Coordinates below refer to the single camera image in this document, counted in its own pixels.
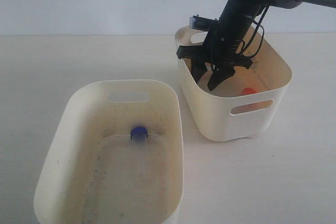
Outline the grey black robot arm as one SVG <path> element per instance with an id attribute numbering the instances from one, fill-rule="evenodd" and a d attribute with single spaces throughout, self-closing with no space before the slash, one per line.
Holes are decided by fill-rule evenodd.
<path id="1" fill-rule="evenodd" d="M 190 18 L 190 28 L 205 31 L 201 45 L 179 46 L 177 57 L 191 61 L 191 75 L 195 82 L 208 71 L 212 75 L 207 83 L 214 90 L 235 74 L 235 67 L 249 69 L 255 57 L 245 54 L 253 42 L 269 7 L 293 9 L 301 3 L 335 7 L 335 0 L 228 0 L 218 19 L 198 15 Z"/>

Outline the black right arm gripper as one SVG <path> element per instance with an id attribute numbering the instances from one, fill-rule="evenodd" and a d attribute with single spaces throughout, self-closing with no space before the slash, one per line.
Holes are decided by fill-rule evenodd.
<path id="1" fill-rule="evenodd" d="M 240 44 L 245 43 L 241 35 L 237 38 L 221 35 L 215 23 L 191 23 L 185 31 L 207 33 L 201 44 L 179 45 L 176 55 L 179 59 L 190 60 L 191 75 L 195 82 L 199 82 L 208 72 L 208 66 L 215 69 L 207 83 L 209 91 L 213 91 L 223 81 L 232 77 L 235 74 L 235 66 L 246 69 L 251 66 L 250 57 L 236 52 Z"/>

